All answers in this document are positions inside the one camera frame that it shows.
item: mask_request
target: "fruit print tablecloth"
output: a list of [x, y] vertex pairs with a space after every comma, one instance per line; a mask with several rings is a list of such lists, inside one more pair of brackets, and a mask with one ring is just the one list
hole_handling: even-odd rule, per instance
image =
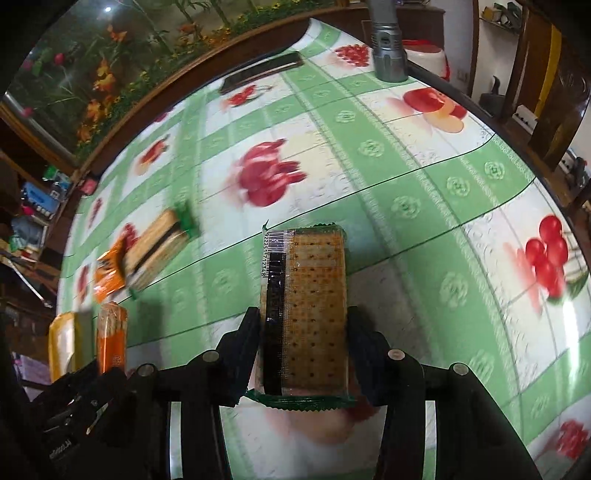
[[[129, 310], [128, 367], [185, 364], [258, 304], [263, 224], [336, 222], [349, 303], [421, 362], [468, 364], [533, 457], [560, 470], [552, 455], [576, 456], [557, 453], [560, 432], [563, 444], [589, 436], [591, 288], [556, 204], [461, 106], [414, 79], [377, 80], [358, 40], [312, 20], [291, 50], [303, 66], [226, 96], [215, 81], [117, 157], [80, 204], [59, 310], [96, 322], [96, 258], [188, 201], [197, 238], [138, 300], [116, 296]], [[371, 478], [384, 416], [364, 403], [302, 414], [243, 398], [222, 411], [234, 478]], [[426, 422], [429, 478], [432, 404]]]

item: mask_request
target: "silver bolt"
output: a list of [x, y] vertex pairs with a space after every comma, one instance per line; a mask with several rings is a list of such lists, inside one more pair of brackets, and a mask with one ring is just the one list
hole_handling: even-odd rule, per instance
[[215, 350], [208, 350], [207, 352], [203, 352], [203, 361], [207, 364], [217, 362], [219, 358], [220, 354]]
[[453, 371], [458, 375], [466, 375], [470, 369], [464, 364], [454, 364]]
[[402, 350], [398, 350], [397, 348], [393, 348], [388, 352], [388, 356], [392, 360], [402, 360], [404, 358], [404, 352]]
[[154, 373], [154, 366], [151, 364], [143, 364], [138, 367], [138, 375], [140, 377], [149, 377]]

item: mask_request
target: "yellow strip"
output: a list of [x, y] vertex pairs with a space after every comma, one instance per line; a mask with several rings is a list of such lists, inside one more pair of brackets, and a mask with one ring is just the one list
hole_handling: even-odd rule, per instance
[[556, 70], [558, 70], [558, 61], [560, 60], [560, 51], [562, 50], [562, 34], [560, 31], [552, 25], [552, 35], [550, 38], [550, 55], [548, 56], [548, 67], [546, 68], [546, 76], [544, 78], [544, 84], [540, 92], [540, 98], [538, 104], [535, 106], [534, 114], [539, 117], [544, 109], [548, 94], [554, 83], [554, 77], [556, 76]]

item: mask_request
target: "shelf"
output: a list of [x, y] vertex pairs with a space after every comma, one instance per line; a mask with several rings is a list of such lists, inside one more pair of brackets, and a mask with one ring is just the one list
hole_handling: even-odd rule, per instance
[[480, 17], [480, 20], [482, 20], [484, 23], [488, 23], [490, 25], [494, 25], [496, 28], [500, 28], [501, 30], [505, 30], [506, 32], [509, 32], [513, 35], [519, 35], [519, 31], [518, 30], [514, 30], [512, 28], [506, 27], [504, 25], [501, 25], [500, 23], [497, 22], [491, 22], [490, 20], [487, 20], [486, 18], [482, 18]]

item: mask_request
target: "plastic wrapper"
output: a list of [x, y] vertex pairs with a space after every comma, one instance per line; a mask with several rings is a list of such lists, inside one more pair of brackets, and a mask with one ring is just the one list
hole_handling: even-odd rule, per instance
[[186, 205], [163, 211], [125, 255], [127, 286], [132, 290], [146, 288], [189, 243], [193, 229]]
[[92, 359], [92, 338], [73, 312], [58, 315], [49, 326], [48, 353], [51, 381], [75, 372]]
[[125, 237], [121, 236], [113, 247], [97, 260], [94, 292], [98, 303], [103, 303], [109, 295], [125, 287], [125, 279], [121, 270], [124, 249]]
[[127, 344], [127, 310], [109, 302], [101, 305], [96, 324], [96, 360], [99, 373], [113, 367], [125, 372], [125, 348]]
[[336, 225], [266, 231], [255, 389], [268, 407], [349, 407], [344, 234]]

